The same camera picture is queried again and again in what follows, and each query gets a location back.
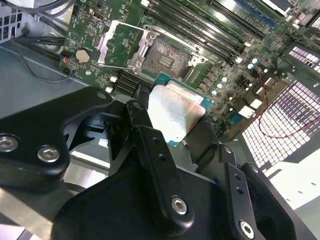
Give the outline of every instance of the screw head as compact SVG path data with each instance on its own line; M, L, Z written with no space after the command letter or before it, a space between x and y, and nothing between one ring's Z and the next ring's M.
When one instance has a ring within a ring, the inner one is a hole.
M101 93L101 92L99 92L99 93L97 94L97 96L98 96L99 98L101 98L101 99L107 99L107 96L106 96L105 94Z
M239 226L241 231L243 232L243 234L249 238L249 239L254 239L255 237L255 233L254 230L252 229L252 227L246 223L245 221L239 221Z
M224 150L228 153L228 154L231 154L232 151L230 148L228 148L227 146L224 146Z
M141 104L140 104L139 102L136 102L136 101L133 103L133 106L134 106L135 108L139 109L139 110L144 109L144 108L141 106Z
M141 68L141 66L142 66L142 63L140 62L140 61L137 61L136 63L135 63L135 67L136 68Z
M52 146L44 146L38 150L37 157L46 163L54 163L60 157L60 153Z
M156 36L155 36L154 34L150 34L149 38L150 38L151 40L155 40L155 39L156 39Z
M255 173L259 173L259 169L255 166L255 165L250 165L251 169L255 172Z
M180 197L172 198L171 206L177 214L185 215L187 213L187 205Z
M9 153L18 147L18 140L13 136L0 136L0 152Z

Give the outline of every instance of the capacitor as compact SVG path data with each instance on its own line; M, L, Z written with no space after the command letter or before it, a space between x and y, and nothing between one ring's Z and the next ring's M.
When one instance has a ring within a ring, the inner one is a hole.
M254 65L252 63L248 64L248 69L253 69Z
M251 61L253 64L257 64L258 62L259 62L259 60L258 60L258 58L254 58L254 59L252 59L252 61Z
M91 54L86 49L79 49L75 52L75 58L79 61L81 64L86 64L91 59Z

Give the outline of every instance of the black plastic mount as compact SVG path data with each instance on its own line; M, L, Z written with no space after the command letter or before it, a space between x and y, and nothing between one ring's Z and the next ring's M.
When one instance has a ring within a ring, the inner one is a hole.
M109 177L62 207L52 240L316 239L257 167L239 169L207 117L188 135L200 174L178 169L152 126L147 92L137 94L143 104L121 103L88 87L0 119L0 137L17 140L0 152L3 186L50 191L63 178L69 150L108 139ZM44 146L57 160L39 159Z

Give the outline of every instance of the gray cable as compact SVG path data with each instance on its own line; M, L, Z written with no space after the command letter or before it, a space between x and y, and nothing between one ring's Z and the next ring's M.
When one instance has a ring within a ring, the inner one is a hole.
M63 4L67 3L69 0L56 0L52 3L49 3L47 5L42 5L36 8L29 8L29 7L22 7L22 6L17 6L9 1L6 1L9 7L13 9L17 9L19 11L23 12L29 12L29 13L39 13L39 12L46 12L46 11L51 11L53 9L61 7Z

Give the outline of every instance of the perforated metal grille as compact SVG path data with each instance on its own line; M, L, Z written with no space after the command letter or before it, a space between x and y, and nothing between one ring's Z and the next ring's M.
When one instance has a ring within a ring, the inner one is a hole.
M320 73L320 57L315 53L310 53L309 50L301 46L295 46L292 51L289 52L289 55Z
M295 81L263 114L261 129L270 136L287 136L319 116L320 98ZM277 139L264 136L258 125L256 119L242 135L262 170L286 159L320 129L320 122L315 121L291 137Z
M27 13L0 3L0 44L21 35Z

